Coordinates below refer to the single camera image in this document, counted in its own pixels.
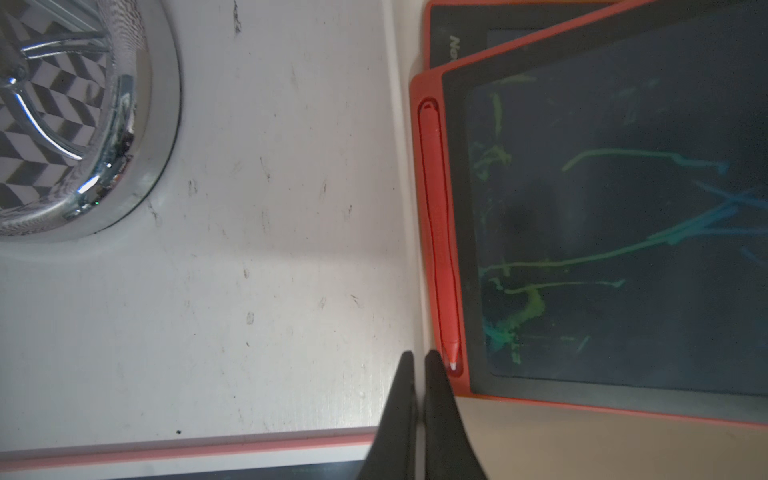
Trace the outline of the pink edged writing tablet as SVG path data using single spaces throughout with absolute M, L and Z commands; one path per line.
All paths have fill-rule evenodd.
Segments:
M 3 479 L 128 479 L 210 474 L 276 477 L 305 467 L 354 472 L 374 427 L 4 452 Z

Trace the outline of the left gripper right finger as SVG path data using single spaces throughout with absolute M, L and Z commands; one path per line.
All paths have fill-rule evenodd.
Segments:
M 438 351 L 425 357 L 425 478 L 487 479 L 469 442 Z

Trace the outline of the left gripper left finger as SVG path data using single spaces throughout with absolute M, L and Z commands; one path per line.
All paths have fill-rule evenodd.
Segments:
M 416 422 L 414 355 L 399 360 L 382 417 L 357 479 L 400 480 L 415 478 Z

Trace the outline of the red framed tablet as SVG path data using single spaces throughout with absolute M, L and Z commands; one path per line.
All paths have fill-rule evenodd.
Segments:
M 409 86 L 456 394 L 767 422 L 767 5 L 622 1 Z
M 590 1 L 429 1 L 423 13 L 428 70 L 605 8 Z

